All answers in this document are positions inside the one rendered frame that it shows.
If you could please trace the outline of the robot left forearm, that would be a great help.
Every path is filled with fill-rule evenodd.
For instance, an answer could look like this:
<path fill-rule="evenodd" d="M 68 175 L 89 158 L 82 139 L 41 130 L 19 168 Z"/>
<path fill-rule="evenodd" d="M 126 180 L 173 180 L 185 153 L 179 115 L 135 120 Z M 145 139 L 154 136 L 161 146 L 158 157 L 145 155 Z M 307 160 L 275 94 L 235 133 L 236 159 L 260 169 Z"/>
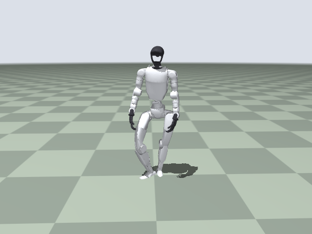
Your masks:
<path fill-rule="evenodd" d="M 172 104 L 173 104 L 173 116 L 174 114 L 176 113 L 177 114 L 177 118 L 180 117 L 180 114 L 179 114 L 179 94 L 177 92 L 177 99 L 174 99 L 172 100 Z"/>

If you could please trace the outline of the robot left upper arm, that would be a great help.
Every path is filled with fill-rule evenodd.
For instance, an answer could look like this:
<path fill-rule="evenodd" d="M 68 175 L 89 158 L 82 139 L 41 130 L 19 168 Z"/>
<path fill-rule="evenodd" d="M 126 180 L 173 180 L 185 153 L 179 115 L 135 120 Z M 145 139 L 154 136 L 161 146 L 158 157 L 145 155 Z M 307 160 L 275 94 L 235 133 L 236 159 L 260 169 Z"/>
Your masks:
<path fill-rule="evenodd" d="M 177 80 L 177 72 L 174 70 L 167 70 L 168 71 L 168 77 L 171 79 L 171 89 L 172 92 L 170 92 L 171 99 L 177 99 L 177 89 L 178 89 L 178 80 Z"/>

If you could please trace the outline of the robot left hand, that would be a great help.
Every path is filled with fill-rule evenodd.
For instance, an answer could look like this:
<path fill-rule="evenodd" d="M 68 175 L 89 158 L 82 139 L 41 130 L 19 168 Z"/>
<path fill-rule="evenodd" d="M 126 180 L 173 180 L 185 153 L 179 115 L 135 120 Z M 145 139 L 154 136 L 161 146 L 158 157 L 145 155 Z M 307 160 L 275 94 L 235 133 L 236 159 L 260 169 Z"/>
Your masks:
<path fill-rule="evenodd" d="M 174 114 L 174 116 L 173 116 L 173 122 L 172 122 L 172 124 L 168 127 L 168 131 L 166 131 L 166 132 L 171 132 L 173 129 L 174 129 L 174 127 L 176 126 L 176 122 L 177 122 L 177 120 L 178 120 L 178 118 L 177 118 L 177 114 L 175 113 Z"/>

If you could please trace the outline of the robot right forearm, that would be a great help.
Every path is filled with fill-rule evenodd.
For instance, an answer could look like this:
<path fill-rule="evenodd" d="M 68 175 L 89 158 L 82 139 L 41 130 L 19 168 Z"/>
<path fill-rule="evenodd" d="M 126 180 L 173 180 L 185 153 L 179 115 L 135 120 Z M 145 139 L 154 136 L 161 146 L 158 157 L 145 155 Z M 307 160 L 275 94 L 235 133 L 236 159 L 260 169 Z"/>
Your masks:
<path fill-rule="evenodd" d="M 135 90 L 134 90 L 135 91 Z M 137 107 L 137 102 L 139 100 L 139 98 L 137 96 L 134 96 L 134 91 L 133 91 L 133 95 L 132 95 L 132 101 L 131 101 L 131 104 L 130 104 L 130 109 L 129 109 L 129 113 L 130 113 L 130 110 L 133 109 L 134 110 L 134 113 L 135 113 L 135 109 Z"/>

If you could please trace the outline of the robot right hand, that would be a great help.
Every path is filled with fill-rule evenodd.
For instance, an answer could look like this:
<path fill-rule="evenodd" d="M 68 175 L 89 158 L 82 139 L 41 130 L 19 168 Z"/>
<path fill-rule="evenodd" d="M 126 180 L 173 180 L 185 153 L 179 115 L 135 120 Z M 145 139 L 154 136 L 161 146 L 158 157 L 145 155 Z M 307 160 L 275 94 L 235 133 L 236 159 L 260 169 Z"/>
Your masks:
<path fill-rule="evenodd" d="M 134 116 L 134 115 L 135 115 L 135 114 L 134 114 L 134 110 L 131 109 L 131 110 L 130 110 L 130 114 L 129 114 L 129 121 L 130 121 L 130 124 L 131 124 L 131 128 L 132 128 L 133 130 L 136 130 L 136 128 L 133 127 L 133 125 L 134 125 L 134 123 L 133 123 L 133 116 Z"/>

